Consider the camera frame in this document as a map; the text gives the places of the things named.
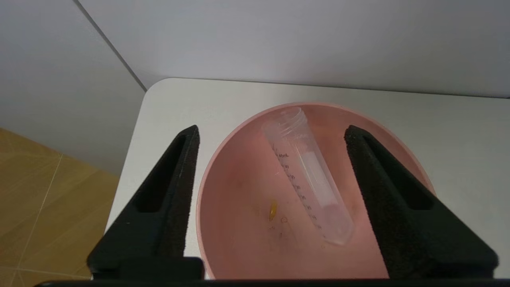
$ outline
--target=stain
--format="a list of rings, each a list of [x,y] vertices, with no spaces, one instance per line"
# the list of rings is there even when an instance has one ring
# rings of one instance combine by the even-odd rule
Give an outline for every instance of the stain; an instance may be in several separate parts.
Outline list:
[[[273,200],[271,202],[271,206],[269,207],[269,221],[273,221],[274,217],[276,216],[276,212],[278,209],[278,203]]]

